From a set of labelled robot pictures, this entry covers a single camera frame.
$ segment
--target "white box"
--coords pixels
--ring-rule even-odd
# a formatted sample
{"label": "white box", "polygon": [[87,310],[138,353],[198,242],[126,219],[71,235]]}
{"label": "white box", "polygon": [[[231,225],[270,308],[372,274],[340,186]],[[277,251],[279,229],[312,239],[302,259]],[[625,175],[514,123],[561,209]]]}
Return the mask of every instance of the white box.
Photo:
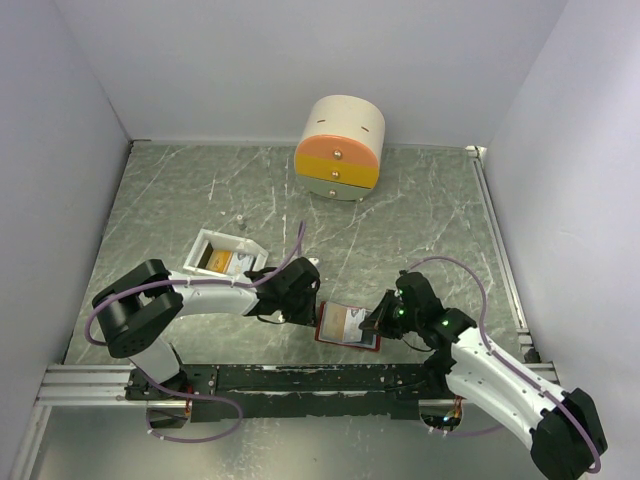
{"label": "white box", "polygon": [[[196,241],[191,247],[187,260],[182,267],[183,270],[193,272],[198,275],[208,275],[211,277],[225,278],[231,280],[232,275],[227,275],[218,272],[212,272],[206,268],[203,268],[203,257],[212,250],[229,250],[231,252],[246,253],[253,255],[256,260],[251,270],[262,270],[267,263],[269,253],[258,245],[253,240],[248,238],[235,237],[233,235],[227,235],[226,233],[212,232],[211,230],[202,229],[196,237]],[[236,281],[249,281],[244,275],[236,277]]]}

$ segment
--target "gray wall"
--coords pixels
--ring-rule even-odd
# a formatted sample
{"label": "gray wall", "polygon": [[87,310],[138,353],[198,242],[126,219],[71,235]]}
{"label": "gray wall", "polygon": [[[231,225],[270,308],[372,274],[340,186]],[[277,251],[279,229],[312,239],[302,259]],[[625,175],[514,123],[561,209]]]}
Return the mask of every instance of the gray wall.
{"label": "gray wall", "polygon": [[335,93],[486,145],[566,0],[56,0],[133,138],[290,141]]}
{"label": "gray wall", "polygon": [[595,398],[640,470],[640,3],[572,0],[489,146],[487,175],[536,345]]}
{"label": "gray wall", "polygon": [[126,138],[49,0],[0,2],[0,478],[77,317]]}

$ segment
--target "open box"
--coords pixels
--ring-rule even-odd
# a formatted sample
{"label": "open box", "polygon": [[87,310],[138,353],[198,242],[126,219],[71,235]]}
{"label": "open box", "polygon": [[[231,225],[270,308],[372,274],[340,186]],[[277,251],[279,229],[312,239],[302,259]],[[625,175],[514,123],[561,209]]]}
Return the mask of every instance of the open box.
{"label": "open box", "polygon": [[[219,251],[232,252],[231,262],[234,264],[229,265],[231,268],[225,273],[208,268],[214,252]],[[253,259],[243,258],[242,255],[249,255]],[[247,281],[242,272],[263,269],[268,256],[269,253],[253,240],[201,229],[182,268],[198,275]]]}

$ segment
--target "marble table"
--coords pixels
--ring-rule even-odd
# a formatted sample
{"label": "marble table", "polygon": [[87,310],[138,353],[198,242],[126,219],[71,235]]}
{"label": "marble table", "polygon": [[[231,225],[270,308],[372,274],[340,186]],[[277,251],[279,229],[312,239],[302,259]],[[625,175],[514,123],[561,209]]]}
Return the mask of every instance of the marble table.
{"label": "marble table", "polygon": [[[375,190],[362,202],[305,191],[294,147],[134,145],[67,352],[67,364],[117,363],[82,336],[91,298],[149,258],[180,270],[201,228],[240,235],[277,265],[307,222],[303,249],[321,259],[319,300],[374,308],[398,271],[426,255],[470,265],[489,292],[488,331],[521,357],[491,225],[472,159],[457,148],[386,148]],[[242,214],[246,228],[235,217]],[[455,265],[422,270],[445,306],[477,318],[480,295]],[[165,331],[186,363],[422,362],[425,354],[382,341],[379,353],[314,341],[313,331],[251,318],[213,314],[174,321]],[[418,338],[409,340],[420,345]]]}

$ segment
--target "toy drawer cabinet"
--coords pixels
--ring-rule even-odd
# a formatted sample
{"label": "toy drawer cabinet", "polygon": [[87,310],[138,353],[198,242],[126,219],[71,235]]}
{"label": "toy drawer cabinet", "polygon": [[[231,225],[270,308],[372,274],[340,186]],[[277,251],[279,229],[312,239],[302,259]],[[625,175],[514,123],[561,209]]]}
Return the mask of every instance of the toy drawer cabinet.
{"label": "toy drawer cabinet", "polygon": [[357,97],[319,100],[295,153],[300,182],[311,192],[337,200],[367,195],[380,176],[384,117]]}

